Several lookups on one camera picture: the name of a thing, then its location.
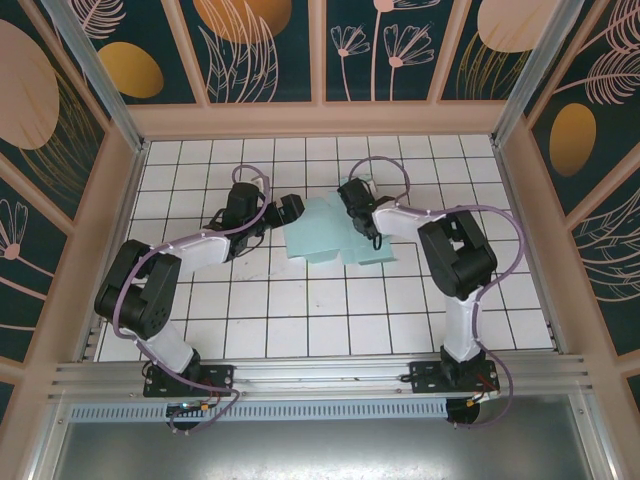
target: cable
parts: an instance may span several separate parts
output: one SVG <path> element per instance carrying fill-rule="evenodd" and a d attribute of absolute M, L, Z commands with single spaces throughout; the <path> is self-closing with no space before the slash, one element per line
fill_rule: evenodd
<path fill-rule="evenodd" d="M 242 252 L 240 255 L 236 255 L 236 258 L 242 258 L 245 255 L 248 255 L 249 253 L 253 252 L 256 248 L 258 248 L 260 245 L 262 245 L 262 242 L 264 242 L 264 234 L 260 237 L 260 240 L 258 241 L 258 243 L 256 243 L 253 247 L 251 247 L 249 250 L 247 250 L 246 252 Z"/>
<path fill-rule="evenodd" d="M 484 378 L 484 375 L 482 375 L 481 373 L 476 375 L 476 377 L 485 385 L 485 387 L 489 387 L 491 390 L 497 390 L 497 388 L 494 387 L 489 381 L 487 381 L 487 379 Z"/>
<path fill-rule="evenodd" d="M 238 182 L 238 180 L 236 180 L 236 176 L 238 172 L 241 171 L 243 168 L 248 168 L 249 170 L 253 170 L 254 172 L 256 172 L 263 182 L 263 186 L 265 190 L 265 198 L 256 216 L 252 220 L 250 220 L 249 222 L 247 222 L 246 224 L 238 228 L 232 228 L 232 229 L 223 230 L 223 231 L 208 230 L 206 232 L 199 232 L 193 235 L 188 235 L 186 237 L 172 240 L 170 242 L 165 242 L 161 245 L 158 245 L 155 248 L 152 248 L 148 253 L 143 255 L 140 258 L 140 260 L 138 260 L 138 263 L 136 263 L 134 267 L 131 269 L 131 272 L 129 272 L 129 276 L 125 279 L 124 284 L 122 285 L 122 290 L 120 291 L 120 295 L 118 295 L 118 299 L 116 300 L 116 305 L 113 310 L 112 324 L 113 324 L 113 332 L 115 333 L 115 335 L 118 338 L 133 340 L 133 343 L 138 347 L 138 350 L 140 350 L 143 355 L 145 355 L 149 360 L 151 360 L 154 365 L 157 365 L 159 368 L 161 368 L 167 375 L 190 387 L 206 390 L 211 393 L 229 393 L 229 394 L 235 395 L 234 398 L 211 419 L 207 420 L 206 422 L 199 423 L 198 425 L 196 425 L 190 430 L 184 430 L 184 431 L 178 430 L 173 426 L 173 421 L 171 421 L 170 425 L 173 433 L 181 432 L 182 435 L 189 435 L 190 433 L 199 432 L 200 430 L 203 430 L 204 428 L 212 425 L 221 416 L 227 413 L 227 411 L 238 401 L 238 399 L 240 398 L 240 392 L 234 388 L 212 387 L 212 386 L 207 386 L 200 383 L 192 382 L 191 380 L 187 380 L 186 378 L 180 376 L 179 374 L 171 370 L 169 367 L 163 364 L 158 359 L 158 357 L 156 357 L 152 352 L 150 352 L 147 348 L 145 348 L 145 346 L 138 341 L 138 338 L 135 335 L 127 335 L 122 333 L 122 331 L 120 330 L 120 312 L 122 310 L 122 304 L 124 303 L 124 299 L 127 295 L 127 292 L 129 291 L 129 288 L 131 287 L 131 283 L 133 282 L 136 274 L 140 271 L 142 266 L 154 255 L 158 253 L 171 251 L 174 248 L 179 248 L 182 245 L 189 244 L 194 240 L 199 240 L 202 238 L 221 237 L 224 235 L 232 235 L 234 233 L 240 233 L 244 230 L 247 230 L 248 228 L 251 228 L 262 218 L 265 211 L 267 210 L 267 206 L 271 202 L 271 187 L 269 184 L 269 178 L 253 165 L 239 165 L 236 168 L 234 168 L 233 171 L 231 172 L 231 178 L 234 183 Z"/>
<path fill-rule="evenodd" d="M 421 210 L 417 208 L 411 208 L 404 205 L 400 205 L 398 203 L 398 200 L 400 200 L 402 197 L 409 195 L 409 191 L 411 190 L 411 182 L 409 180 L 409 173 L 405 170 L 405 168 L 399 162 L 391 158 L 382 157 L 382 156 L 373 156 L 373 157 L 368 157 L 360 160 L 353 166 L 353 168 L 351 169 L 351 172 L 349 172 L 349 180 L 351 180 L 351 178 L 353 177 L 353 173 L 355 172 L 357 167 L 359 167 L 365 162 L 370 162 L 371 160 L 385 160 L 387 162 L 393 163 L 402 172 L 402 176 L 404 177 L 405 191 L 404 193 L 398 195 L 395 199 L 396 207 L 398 207 L 399 210 L 405 211 L 407 213 L 434 216 L 434 217 L 440 217 L 440 216 L 448 215 L 450 213 L 466 212 L 466 211 L 492 212 L 507 219 L 509 223 L 511 223 L 513 228 L 516 230 L 516 233 L 518 234 L 518 253 L 516 254 L 515 260 L 509 266 L 509 268 L 507 268 L 502 274 L 498 275 L 493 281 L 491 281 L 489 284 L 487 284 L 484 288 L 480 290 L 480 292 L 476 296 L 475 301 L 473 302 L 473 310 L 471 313 L 471 331 L 473 333 L 473 340 L 476 342 L 476 345 L 480 347 L 480 349 L 484 350 L 486 354 L 489 355 L 498 365 L 500 365 L 502 370 L 504 370 L 504 374 L 507 377 L 507 381 L 509 383 L 509 396 L 507 397 L 507 405 L 495 418 L 488 420 L 486 422 L 475 423 L 475 424 L 470 424 L 466 426 L 469 428 L 481 428 L 481 427 L 488 427 L 488 426 L 494 425 L 502 417 L 504 417 L 507 414 L 507 412 L 511 408 L 511 404 L 513 403 L 513 376 L 511 375 L 511 371 L 509 370 L 507 365 L 502 361 L 502 359 L 500 359 L 493 351 L 489 350 L 479 338 L 478 315 L 480 313 L 480 300 L 482 299 L 482 297 L 486 295 L 486 293 L 492 287 L 494 287 L 495 285 L 500 283 L 502 280 L 504 280 L 506 277 L 511 275 L 520 264 L 520 261 L 524 256 L 524 244 L 525 244 L 524 232 L 522 231 L 522 227 L 516 221 L 516 219 L 513 218 L 511 215 L 508 215 L 507 213 L 503 212 L 499 208 L 492 207 L 491 205 L 461 205 L 453 208 L 445 208 L 444 210 Z"/>
<path fill-rule="evenodd" d="M 400 195 L 398 195 L 396 197 L 396 203 L 398 203 L 398 201 L 402 198 L 402 197 L 407 197 L 409 195 L 409 190 L 411 190 L 411 182 L 409 181 L 409 172 L 407 172 L 405 170 L 405 168 L 400 164 L 400 162 L 397 162 L 396 160 L 393 160 L 392 158 L 389 157 L 382 157 L 379 155 L 374 155 L 372 157 L 367 157 L 367 158 L 363 158 L 362 160 L 359 160 L 358 162 L 356 162 L 356 164 L 351 168 L 351 171 L 349 172 L 349 180 L 351 180 L 353 178 L 353 174 L 356 171 L 356 169 L 362 165 L 365 162 L 371 162 L 371 160 L 384 160 L 386 162 L 390 162 L 393 163 L 396 167 L 398 167 L 400 169 L 400 171 L 402 172 L 402 176 L 404 177 L 404 186 L 405 186 L 405 191 L 402 192 Z"/>

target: metal plate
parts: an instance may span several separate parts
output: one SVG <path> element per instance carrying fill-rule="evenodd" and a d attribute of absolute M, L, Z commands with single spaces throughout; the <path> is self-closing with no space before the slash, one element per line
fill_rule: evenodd
<path fill-rule="evenodd" d="M 411 375 L 411 389 L 413 393 L 469 393 L 481 392 L 488 387 L 480 380 L 482 376 L 495 390 L 500 390 L 500 382 L 496 372 L 496 365 L 491 360 L 485 360 L 473 373 L 461 379 L 458 388 L 451 387 L 450 383 L 440 372 L 440 361 L 411 362 L 409 364 Z"/>
<path fill-rule="evenodd" d="M 208 380 L 214 387 L 231 388 L 233 387 L 233 370 L 233 365 L 202 366 L 203 378 L 200 382 Z M 147 369 L 142 395 L 145 398 L 201 398 L 208 397 L 209 392 L 198 388 L 192 389 L 152 365 Z M 221 397 L 228 397 L 229 395 L 231 394 L 220 393 Z"/>

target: metal extrusion bar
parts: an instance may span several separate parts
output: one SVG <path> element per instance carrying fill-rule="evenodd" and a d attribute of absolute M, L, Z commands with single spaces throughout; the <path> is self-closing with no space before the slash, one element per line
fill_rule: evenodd
<path fill-rule="evenodd" d="M 42 5 L 100 96 L 102 103 L 120 127 L 124 138 L 131 148 L 139 150 L 142 142 L 133 118 L 129 115 L 124 100 L 98 58 L 95 48 L 82 30 L 72 10 L 71 2 L 42 0 Z"/>
<path fill-rule="evenodd" d="M 570 394 L 589 391 L 582 357 L 556 352 L 502 352 L 514 378 L 516 395 Z M 337 357 L 304 360 L 239 360 L 234 387 L 242 401 L 344 400 L 415 397 L 399 378 L 412 361 L 438 360 L 437 354 L 388 357 Z M 142 397 L 142 362 L 61 364 L 49 390 L 52 403 L 162 402 Z M 506 379 L 500 370 L 503 388 Z M 451 394 L 424 394 L 452 397 Z"/>
<path fill-rule="evenodd" d="M 511 131 L 524 112 L 527 103 L 538 88 L 544 78 L 551 63 L 564 42 L 569 30 L 575 23 L 584 0 L 564 0 L 558 2 L 551 20 L 540 39 L 540 42 L 533 49 L 527 64 L 524 66 L 518 81 L 516 82 L 507 104 L 498 119 L 494 130 L 494 141 L 496 146 L 503 145 L 507 141 Z"/>

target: wall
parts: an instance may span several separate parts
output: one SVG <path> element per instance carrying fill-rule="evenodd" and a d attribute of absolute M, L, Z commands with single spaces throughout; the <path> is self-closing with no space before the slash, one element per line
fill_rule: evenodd
<path fill-rule="evenodd" d="M 2 2 L 0 43 L 0 471 L 9 479 L 40 427 L 56 364 L 73 358 L 132 151 L 29 2 Z"/>
<path fill-rule="evenodd" d="M 185 139 L 488 133 L 557 3 L 71 5 L 143 135 Z"/>
<path fill-rule="evenodd" d="M 640 478 L 640 3 L 581 17 L 505 150 L 563 336 Z"/>

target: gray floor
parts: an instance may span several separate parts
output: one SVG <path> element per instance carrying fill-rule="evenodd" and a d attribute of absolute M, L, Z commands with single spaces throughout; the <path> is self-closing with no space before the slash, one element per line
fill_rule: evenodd
<path fill-rule="evenodd" d="M 501 408 L 499 402 L 493 409 Z M 486 415 L 495 412 L 483 412 Z M 518 398 L 494 427 L 444 420 L 226 422 L 193 437 L 162 424 L 72 425 L 56 479 L 591 478 L 562 398 Z"/>

